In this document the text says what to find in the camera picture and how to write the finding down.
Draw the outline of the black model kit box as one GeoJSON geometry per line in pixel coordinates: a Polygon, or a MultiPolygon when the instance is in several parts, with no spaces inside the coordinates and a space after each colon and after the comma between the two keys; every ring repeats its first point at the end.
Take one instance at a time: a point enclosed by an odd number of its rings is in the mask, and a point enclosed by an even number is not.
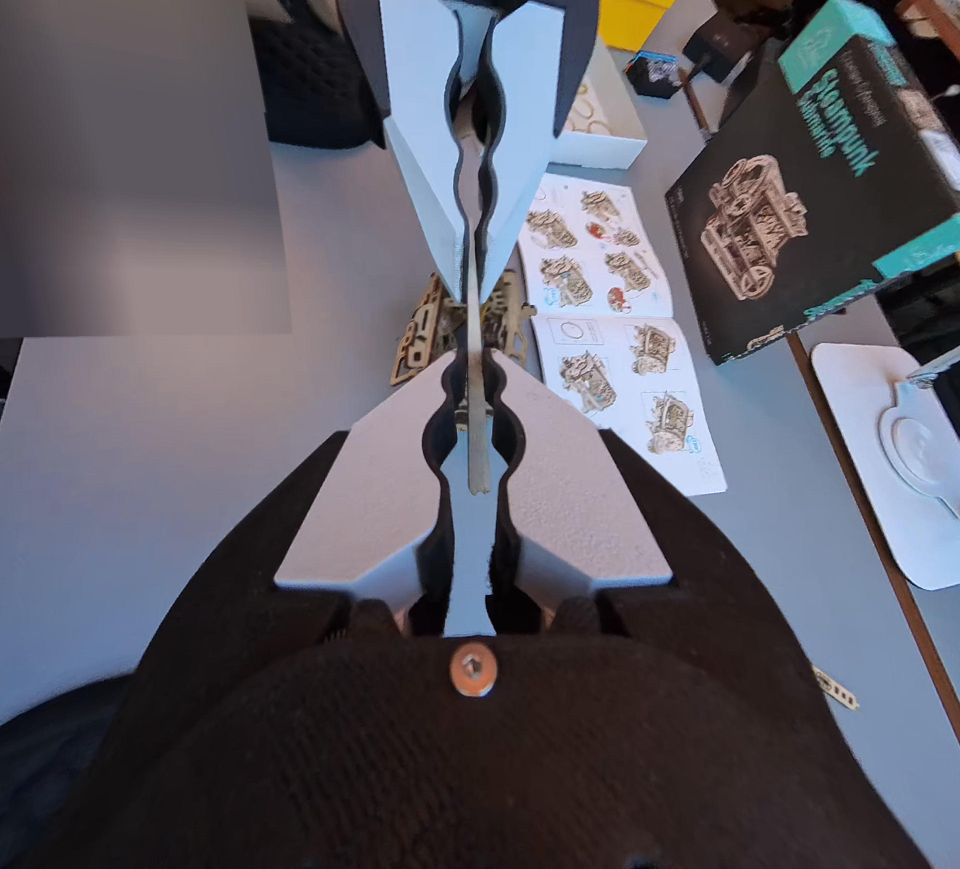
{"type": "Polygon", "coordinates": [[[665,194],[710,360],[957,253],[958,167],[882,18],[828,0],[665,194]]]}

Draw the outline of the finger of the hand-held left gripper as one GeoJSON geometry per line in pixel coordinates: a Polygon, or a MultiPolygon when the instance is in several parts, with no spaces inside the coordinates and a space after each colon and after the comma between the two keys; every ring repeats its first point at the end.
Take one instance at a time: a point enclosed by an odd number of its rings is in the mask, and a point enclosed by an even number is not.
{"type": "Polygon", "coordinates": [[[454,119],[478,67],[481,8],[462,0],[379,0],[379,9],[386,140],[438,275],[464,303],[469,220],[459,196],[463,151],[454,119]]]}
{"type": "Polygon", "coordinates": [[[564,21],[561,9],[526,3],[498,20],[484,43],[479,82],[488,137],[479,171],[481,301],[509,262],[556,142],[564,21]]]}

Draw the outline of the small blue and black device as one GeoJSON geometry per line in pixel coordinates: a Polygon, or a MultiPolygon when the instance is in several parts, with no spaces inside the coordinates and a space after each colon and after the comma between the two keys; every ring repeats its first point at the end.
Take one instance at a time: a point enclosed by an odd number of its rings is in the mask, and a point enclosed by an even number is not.
{"type": "Polygon", "coordinates": [[[637,51],[624,75],[639,96],[668,100],[682,88],[677,58],[661,52],[637,51]]]}

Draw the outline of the thin wooden stick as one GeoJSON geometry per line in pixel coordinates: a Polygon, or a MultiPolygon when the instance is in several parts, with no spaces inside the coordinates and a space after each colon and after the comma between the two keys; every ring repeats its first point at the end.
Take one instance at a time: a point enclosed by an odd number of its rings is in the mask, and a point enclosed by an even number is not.
{"type": "Polygon", "coordinates": [[[466,234],[466,421],[467,421],[467,485],[474,496],[484,495],[491,488],[489,439],[487,435],[487,400],[483,371],[483,339],[481,303],[474,229],[466,234]]]}

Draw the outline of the illustrated instruction booklet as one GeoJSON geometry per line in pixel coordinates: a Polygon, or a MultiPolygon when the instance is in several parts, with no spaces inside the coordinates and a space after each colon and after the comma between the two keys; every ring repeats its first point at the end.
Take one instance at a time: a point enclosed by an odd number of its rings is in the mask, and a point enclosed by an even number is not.
{"type": "Polygon", "coordinates": [[[683,495],[726,492],[690,346],[632,191],[544,175],[517,252],[547,387],[683,495]]]}

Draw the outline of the heap of yellow rubber bands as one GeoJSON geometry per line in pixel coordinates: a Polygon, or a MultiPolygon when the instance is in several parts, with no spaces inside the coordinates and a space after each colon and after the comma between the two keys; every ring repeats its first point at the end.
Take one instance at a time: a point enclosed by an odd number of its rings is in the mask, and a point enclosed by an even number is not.
{"type": "Polygon", "coordinates": [[[599,102],[595,89],[589,81],[579,84],[576,96],[571,104],[566,122],[565,133],[610,136],[606,114],[599,102]]]}

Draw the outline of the white cardboard tray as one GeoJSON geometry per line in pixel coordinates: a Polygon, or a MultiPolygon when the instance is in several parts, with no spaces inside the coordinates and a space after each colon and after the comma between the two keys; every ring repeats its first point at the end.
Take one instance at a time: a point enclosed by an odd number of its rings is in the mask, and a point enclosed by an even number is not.
{"type": "Polygon", "coordinates": [[[582,77],[588,81],[606,115],[610,135],[564,132],[550,156],[553,165],[590,169],[628,170],[646,146],[647,136],[632,90],[600,36],[582,77]]]}

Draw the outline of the wooden mechanical model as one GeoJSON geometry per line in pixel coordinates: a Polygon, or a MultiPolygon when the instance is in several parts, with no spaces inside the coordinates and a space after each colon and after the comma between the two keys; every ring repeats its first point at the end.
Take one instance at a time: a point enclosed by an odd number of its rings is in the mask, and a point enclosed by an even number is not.
{"type": "MultiPolygon", "coordinates": [[[[519,272],[505,270],[481,307],[481,335],[487,349],[498,349],[526,366],[529,346],[523,325],[536,314],[522,295],[519,272]]],[[[432,273],[397,347],[390,386],[407,383],[447,352],[458,348],[466,332],[468,308],[450,294],[438,273],[432,273]]]]}

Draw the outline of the black chair seat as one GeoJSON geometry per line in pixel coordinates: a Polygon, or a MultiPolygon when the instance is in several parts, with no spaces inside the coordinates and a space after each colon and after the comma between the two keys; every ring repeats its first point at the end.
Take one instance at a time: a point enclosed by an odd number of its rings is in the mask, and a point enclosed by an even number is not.
{"type": "Polygon", "coordinates": [[[247,22],[272,143],[386,148],[369,84],[340,35],[318,21],[249,17],[247,22]]]}

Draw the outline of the thin board with brown edge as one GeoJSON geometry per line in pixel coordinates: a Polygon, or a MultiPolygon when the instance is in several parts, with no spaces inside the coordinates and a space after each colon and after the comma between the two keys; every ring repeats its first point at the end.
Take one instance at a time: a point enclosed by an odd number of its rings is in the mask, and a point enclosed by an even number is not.
{"type": "Polygon", "coordinates": [[[864,730],[878,734],[897,726],[918,744],[947,731],[958,738],[959,588],[922,589],[898,568],[810,352],[798,334],[786,343],[838,465],[822,469],[823,480],[836,493],[844,479],[849,495],[841,501],[859,514],[857,533],[841,534],[838,549],[822,551],[827,573],[818,578],[829,583],[828,601],[840,605],[829,623],[844,641],[817,642],[814,655],[856,689],[864,730]]]}

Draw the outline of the black box-shaped device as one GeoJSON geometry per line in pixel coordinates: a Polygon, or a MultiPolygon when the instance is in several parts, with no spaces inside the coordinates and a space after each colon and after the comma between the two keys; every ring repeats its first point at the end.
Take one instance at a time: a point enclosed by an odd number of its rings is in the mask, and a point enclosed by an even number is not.
{"type": "Polygon", "coordinates": [[[682,49],[691,66],[688,78],[704,73],[720,84],[749,59],[759,44],[757,29],[717,11],[694,31],[682,49]]]}

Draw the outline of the small wooden part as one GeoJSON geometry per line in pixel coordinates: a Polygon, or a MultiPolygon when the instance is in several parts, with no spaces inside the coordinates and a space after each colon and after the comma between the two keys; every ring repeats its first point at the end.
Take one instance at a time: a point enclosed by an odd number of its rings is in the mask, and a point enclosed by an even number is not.
{"type": "Polygon", "coordinates": [[[856,712],[859,710],[858,697],[844,684],[836,681],[831,675],[822,671],[816,665],[811,664],[811,671],[824,695],[834,699],[850,711],[856,712]]]}

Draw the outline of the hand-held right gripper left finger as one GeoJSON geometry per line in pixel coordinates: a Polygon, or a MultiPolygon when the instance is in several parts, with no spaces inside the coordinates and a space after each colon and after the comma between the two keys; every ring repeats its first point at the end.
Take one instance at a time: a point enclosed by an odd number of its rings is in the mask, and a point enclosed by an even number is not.
{"type": "Polygon", "coordinates": [[[412,636],[441,636],[455,554],[450,481],[460,357],[450,350],[354,422],[280,562],[286,601],[384,603],[412,636]]]}

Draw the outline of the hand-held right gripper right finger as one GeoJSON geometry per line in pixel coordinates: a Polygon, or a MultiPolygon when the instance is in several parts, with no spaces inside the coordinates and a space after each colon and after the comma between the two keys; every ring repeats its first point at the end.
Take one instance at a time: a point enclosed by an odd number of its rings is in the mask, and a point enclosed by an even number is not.
{"type": "Polygon", "coordinates": [[[497,349],[487,401],[505,465],[488,569],[496,634],[536,634],[568,599],[672,580],[595,423],[497,349]]]}

